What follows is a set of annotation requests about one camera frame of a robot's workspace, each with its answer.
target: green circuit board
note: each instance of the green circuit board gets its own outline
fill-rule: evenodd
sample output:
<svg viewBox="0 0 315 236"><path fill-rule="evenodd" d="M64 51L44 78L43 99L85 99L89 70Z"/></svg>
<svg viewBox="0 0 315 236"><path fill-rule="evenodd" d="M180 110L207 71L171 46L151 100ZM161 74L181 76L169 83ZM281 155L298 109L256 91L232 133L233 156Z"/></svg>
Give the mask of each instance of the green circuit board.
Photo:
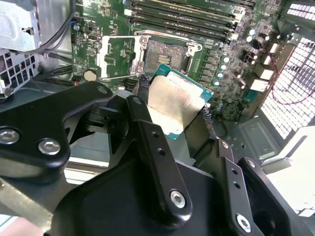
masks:
<svg viewBox="0 0 315 236"><path fill-rule="evenodd" d="M246 77L253 70L242 59L244 52L261 53L246 38L249 30L259 41L262 33L272 35L281 2L78 0L76 6L79 29L71 34L75 76L92 70L113 91L132 89L139 74L153 75L164 63L213 91L213 112L237 121L256 92L241 88L235 72ZM143 36L147 45L140 51Z"/></svg>

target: silver screw head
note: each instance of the silver screw head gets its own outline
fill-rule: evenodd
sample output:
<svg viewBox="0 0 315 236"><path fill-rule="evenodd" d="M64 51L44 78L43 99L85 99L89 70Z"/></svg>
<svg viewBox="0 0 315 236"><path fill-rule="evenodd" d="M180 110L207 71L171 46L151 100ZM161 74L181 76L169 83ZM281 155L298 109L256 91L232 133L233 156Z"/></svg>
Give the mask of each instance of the silver screw head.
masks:
<svg viewBox="0 0 315 236"><path fill-rule="evenodd" d="M253 163L251 160L248 160L248 164L249 164L251 167L253 167L253 168L256 167L255 163Z"/></svg>
<svg viewBox="0 0 315 236"><path fill-rule="evenodd" d="M101 92L101 93L107 94L107 90L106 90L104 87L102 87L102 86L98 86L98 87L97 87L97 90L98 90L99 92Z"/></svg>
<svg viewBox="0 0 315 236"><path fill-rule="evenodd" d="M252 228L251 228L249 221L244 216L242 216L241 214L237 214L236 220L237 220L237 223L239 224L239 226L241 226L241 228L246 233L250 233L252 231Z"/></svg>
<svg viewBox="0 0 315 236"><path fill-rule="evenodd" d="M221 143L223 147L228 148L228 144L226 142L222 141Z"/></svg>
<svg viewBox="0 0 315 236"><path fill-rule="evenodd" d="M74 29L75 31L79 31L80 26L79 26L79 25L77 25L77 24L75 24L75 25L73 26L73 29Z"/></svg>
<svg viewBox="0 0 315 236"><path fill-rule="evenodd" d="M147 43L148 39L146 37L141 37L141 43Z"/></svg>
<svg viewBox="0 0 315 236"><path fill-rule="evenodd" d="M186 205L184 196L178 191L172 191L170 194L171 201L178 208L183 208Z"/></svg>
<svg viewBox="0 0 315 236"><path fill-rule="evenodd" d="M44 139L38 144L38 149L43 154L56 155L60 151L61 147L56 140Z"/></svg>
<svg viewBox="0 0 315 236"><path fill-rule="evenodd" d="M0 130L0 144L13 144L20 139L20 134L13 129Z"/></svg>

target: bolt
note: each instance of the bolt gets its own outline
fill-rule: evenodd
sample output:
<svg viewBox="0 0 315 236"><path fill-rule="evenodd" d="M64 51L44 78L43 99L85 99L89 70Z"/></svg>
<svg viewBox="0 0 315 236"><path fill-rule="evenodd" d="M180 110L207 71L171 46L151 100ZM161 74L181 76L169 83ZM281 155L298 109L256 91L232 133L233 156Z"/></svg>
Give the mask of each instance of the bolt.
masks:
<svg viewBox="0 0 315 236"><path fill-rule="evenodd" d="M178 191L172 191L170 194L172 203L178 208L183 208L186 205L184 196Z"/></svg>
<svg viewBox="0 0 315 236"><path fill-rule="evenodd" d="M148 39L146 37L141 37L141 43L147 43Z"/></svg>
<svg viewBox="0 0 315 236"><path fill-rule="evenodd" d="M138 66L136 70L137 70L138 73L142 73L143 72L143 68L141 66Z"/></svg>
<svg viewBox="0 0 315 236"><path fill-rule="evenodd" d="M38 149L46 155L56 155L61 147L60 144L53 139L44 139L38 144Z"/></svg>
<svg viewBox="0 0 315 236"><path fill-rule="evenodd" d="M253 163L251 160L248 160L247 162L248 162L248 164L249 164L251 167L253 167L253 168L256 167L255 163Z"/></svg>
<svg viewBox="0 0 315 236"><path fill-rule="evenodd" d="M228 148L228 144L226 142L222 141L221 144L223 145L223 147Z"/></svg>
<svg viewBox="0 0 315 236"><path fill-rule="evenodd" d="M77 24L75 24L75 25L73 26L73 29L74 29L75 31L79 31L80 26L79 26L79 25L77 25Z"/></svg>
<svg viewBox="0 0 315 236"><path fill-rule="evenodd" d="M262 149L263 149L264 151L268 150L268 145L263 145L263 146L262 146Z"/></svg>
<svg viewBox="0 0 315 236"><path fill-rule="evenodd" d="M20 134L13 129L0 130L0 144L13 144L20 139Z"/></svg>
<svg viewBox="0 0 315 236"><path fill-rule="evenodd" d="M236 220L237 223L239 224L239 226L241 226L241 228L246 232L246 233L250 233L252 231L251 225L249 223L249 221L242 215L237 214L236 215Z"/></svg>
<svg viewBox="0 0 315 236"><path fill-rule="evenodd" d="M141 100L140 100L139 98L137 98L137 97L134 97L134 98L133 98L133 101L134 101L135 103L139 104L139 105L142 104Z"/></svg>
<svg viewBox="0 0 315 236"><path fill-rule="evenodd" d="M99 92L101 92L101 93L107 94L107 90L106 90L104 87L102 87L102 86L98 86L98 87L97 87L97 90L98 90Z"/></svg>

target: perforated metal panel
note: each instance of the perforated metal panel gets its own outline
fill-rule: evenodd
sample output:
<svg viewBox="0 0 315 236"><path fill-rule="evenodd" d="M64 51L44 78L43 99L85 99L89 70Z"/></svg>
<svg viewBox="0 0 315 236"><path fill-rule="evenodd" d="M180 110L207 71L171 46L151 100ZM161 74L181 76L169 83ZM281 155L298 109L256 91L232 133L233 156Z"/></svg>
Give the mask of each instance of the perforated metal panel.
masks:
<svg viewBox="0 0 315 236"><path fill-rule="evenodd" d="M315 89L315 42L302 38L274 85L279 102L301 101ZM315 116L315 94L297 104L283 105L269 93L261 110L283 139Z"/></svg>
<svg viewBox="0 0 315 236"><path fill-rule="evenodd" d="M38 55L0 50L0 99L7 98L38 74Z"/></svg>

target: silver metal surface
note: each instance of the silver metal surface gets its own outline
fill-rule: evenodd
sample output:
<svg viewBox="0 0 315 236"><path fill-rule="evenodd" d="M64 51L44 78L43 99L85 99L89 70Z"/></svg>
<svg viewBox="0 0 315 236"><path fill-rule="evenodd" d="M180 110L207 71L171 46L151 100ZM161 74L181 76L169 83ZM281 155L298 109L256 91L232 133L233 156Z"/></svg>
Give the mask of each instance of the silver metal surface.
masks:
<svg viewBox="0 0 315 236"><path fill-rule="evenodd" d="M226 142L222 141L221 143L223 147L228 148L228 144Z"/></svg>
<svg viewBox="0 0 315 236"><path fill-rule="evenodd" d="M242 215L237 214L236 215L236 220L239 226L246 232L250 233L252 231L251 225L249 221Z"/></svg>
<svg viewBox="0 0 315 236"><path fill-rule="evenodd" d="M0 143L13 144L20 139L20 134L13 129L0 130Z"/></svg>
<svg viewBox="0 0 315 236"><path fill-rule="evenodd" d="M265 163L265 161L279 153L280 148L270 134L260 117L255 117L238 126L241 139L252 152L251 158L256 162Z"/></svg>
<svg viewBox="0 0 315 236"><path fill-rule="evenodd" d="M79 26L79 25L74 25L74 26L73 26L73 29L74 29L75 31L79 31L80 26Z"/></svg>
<svg viewBox="0 0 315 236"><path fill-rule="evenodd" d="M97 87L97 90L101 93L107 94L107 90L102 86Z"/></svg>
<svg viewBox="0 0 315 236"><path fill-rule="evenodd" d="M60 151L61 147L56 140L45 139L39 142L38 149L43 154L56 155Z"/></svg>
<svg viewBox="0 0 315 236"><path fill-rule="evenodd" d="M248 160L248 164L249 164L251 167L253 167L253 168L256 167L255 163L253 163L251 160Z"/></svg>
<svg viewBox="0 0 315 236"><path fill-rule="evenodd" d="M15 54L8 49L0 49L0 99L14 94L37 75L38 63L37 55Z"/></svg>
<svg viewBox="0 0 315 236"><path fill-rule="evenodd" d="M0 0L0 22L2 48L25 52L41 45L31 1Z"/></svg>
<svg viewBox="0 0 315 236"><path fill-rule="evenodd" d="M170 194L172 203L178 208L183 208L186 205L184 196L178 191L172 191Z"/></svg>

